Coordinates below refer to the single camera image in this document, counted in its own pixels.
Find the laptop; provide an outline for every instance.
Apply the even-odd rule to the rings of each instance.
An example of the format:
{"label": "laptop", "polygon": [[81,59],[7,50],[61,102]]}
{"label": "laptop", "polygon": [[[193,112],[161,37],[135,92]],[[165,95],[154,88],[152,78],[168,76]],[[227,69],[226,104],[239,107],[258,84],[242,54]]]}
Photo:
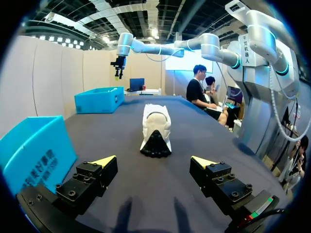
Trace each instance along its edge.
{"label": "laptop", "polygon": [[130,79],[130,88],[127,91],[141,91],[145,85],[145,79]]}
{"label": "laptop", "polygon": [[225,103],[227,102],[227,100],[228,100],[228,96],[226,95],[221,106],[217,106],[216,109],[214,109],[214,108],[208,108],[208,109],[211,109],[211,110],[214,110],[214,111],[218,111],[218,112],[223,112],[224,111],[224,107],[225,107]]}

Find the hair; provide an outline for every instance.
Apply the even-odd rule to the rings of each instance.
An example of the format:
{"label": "hair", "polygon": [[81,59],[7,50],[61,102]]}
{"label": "hair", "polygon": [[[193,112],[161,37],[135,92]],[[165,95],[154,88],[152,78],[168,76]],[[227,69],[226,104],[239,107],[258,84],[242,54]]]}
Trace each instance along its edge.
{"label": "hair", "polygon": [[306,135],[303,136],[303,138],[301,139],[301,142],[300,142],[300,146],[307,150],[308,149],[308,145],[309,145],[309,139]]}
{"label": "hair", "polygon": [[208,86],[211,86],[213,84],[213,82],[215,82],[215,78],[212,76],[209,76],[205,79],[205,82]]}
{"label": "hair", "polygon": [[206,67],[204,65],[195,65],[195,67],[193,68],[194,75],[196,75],[198,71],[206,71]]}

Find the black t-shirt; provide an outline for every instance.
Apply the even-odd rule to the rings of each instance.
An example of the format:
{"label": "black t-shirt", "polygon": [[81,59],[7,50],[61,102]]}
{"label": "black t-shirt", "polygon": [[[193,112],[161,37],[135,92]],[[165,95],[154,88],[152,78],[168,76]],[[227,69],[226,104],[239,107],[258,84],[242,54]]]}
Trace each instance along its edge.
{"label": "black t-shirt", "polygon": [[188,101],[200,100],[202,102],[207,103],[204,96],[204,89],[202,88],[199,81],[192,79],[187,86],[186,98]]}
{"label": "black t-shirt", "polygon": [[[296,166],[289,173],[290,176],[299,171],[298,170],[298,160],[299,160],[299,158],[297,158],[297,156],[300,157],[300,155],[298,154],[298,151],[296,152],[296,154],[293,157],[293,163],[296,161]],[[303,156],[304,156],[304,159],[302,160],[301,168],[302,168],[302,170],[306,171],[306,160],[307,160],[306,159],[306,153],[303,153]]]}

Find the green light indicator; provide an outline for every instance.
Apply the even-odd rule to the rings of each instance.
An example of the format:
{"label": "green light indicator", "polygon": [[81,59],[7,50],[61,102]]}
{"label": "green light indicator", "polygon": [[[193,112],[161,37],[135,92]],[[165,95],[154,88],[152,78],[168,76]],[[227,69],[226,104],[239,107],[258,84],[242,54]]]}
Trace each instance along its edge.
{"label": "green light indicator", "polygon": [[258,214],[256,212],[254,212],[251,214],[251,217],[256,218],[256,217],[258,217]]}

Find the ceiling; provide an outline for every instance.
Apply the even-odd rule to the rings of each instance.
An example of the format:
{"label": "ceiling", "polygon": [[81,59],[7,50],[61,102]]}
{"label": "ceiling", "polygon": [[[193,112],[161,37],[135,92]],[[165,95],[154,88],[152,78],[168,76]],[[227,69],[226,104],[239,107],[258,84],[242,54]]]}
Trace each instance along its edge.
{"label": "ceiling", "polygon": [[[24,24],[25,35],[67,35],[90,41],[97,49],[117,41],[129,31],[146,43],[171,43],[176,32],[183,40],[202,33],[215,33],[229,41],[245,33],[245,27],[225,10],[230,0],[50,0]],[[47,15],[57,15],[50,23]],[[159,39],[150,40],[151,29],[158,29]]]}

